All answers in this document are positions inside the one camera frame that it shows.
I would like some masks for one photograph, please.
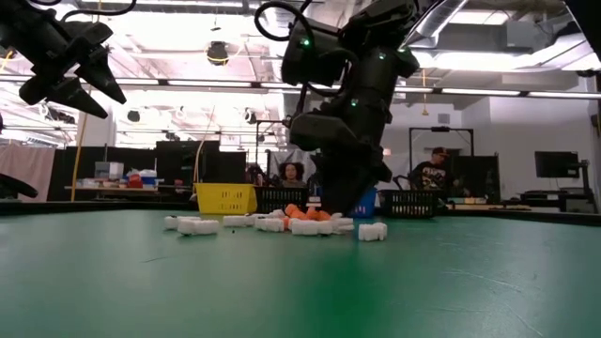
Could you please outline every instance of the plastic basket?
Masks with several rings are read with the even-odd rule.
[[[254,187],[256,193],[256,212],[270,213],[276,209],[285,209],[295,204],[304,209],[309,198],[309,190],[304,188]]]
[[[382,215],[391,218],[429,219],[436,215],[438,194],[428,191],[381,192]]]
[[[244,215],[256,211],[252,184],[196,183],[201,214]]]
[[[374,210],[376,209],[376,194],[378,190],[372,188],[367,192],[359,201],[359,204],[351,211],[350,217],[352,218],[372,218],[374,217]]]

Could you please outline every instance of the white wall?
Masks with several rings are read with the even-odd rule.
[[[585,91],[579,86],[573,91]],[[488,98],[462,113],[463,125],[475,129],[476,155],[499,153],[501,196],[527,190],[581,186],[581,179],[537,178],[534,151],[577,151],[593,162],[593,128],[587,100]],[[595,187],[594,169],[589,170]]]
[[[408,130],[410,127],[437,127],[440,126],[439,114],[450,114],[449,127],[461,128],[461,112],[456,111],[452,104],[428,104],[428,115],[424,115],[424,105],[393,104],[391,113],[393,123],[386,126],[382,135],[381,145],[389,148],[391,156],[386,156],[384,161],[395,175],[406,175],[409,171]],[[434,133],[430,131],[414,131],[413,134],[413,165],[430,158],[430,151],[436,146],[451,148],[465,148],[466,142],[455,132]],[[392,189],[391,184],[380,183],[379,189]]]

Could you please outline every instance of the person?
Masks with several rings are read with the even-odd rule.
[[[446,148],[435,147],[430,161],[421,162],[409,174],[411,188],[449,192],[452,187],[458,187],[459,181],[444,166],[448,157]]]
[[[302,163],[282,163],[280,165],[280,178],[284,188],[306,188],[302,181],[304,166]]]

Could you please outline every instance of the ceiling pipe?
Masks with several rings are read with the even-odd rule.
[[[440,31],[469,0],[446,0],[425,15],[417,27],[405,38],[405,46],[434,48]]]

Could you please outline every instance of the box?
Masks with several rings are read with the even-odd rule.
[[[123,163],[96,162],[94,178],[121,179],[123,177]]]

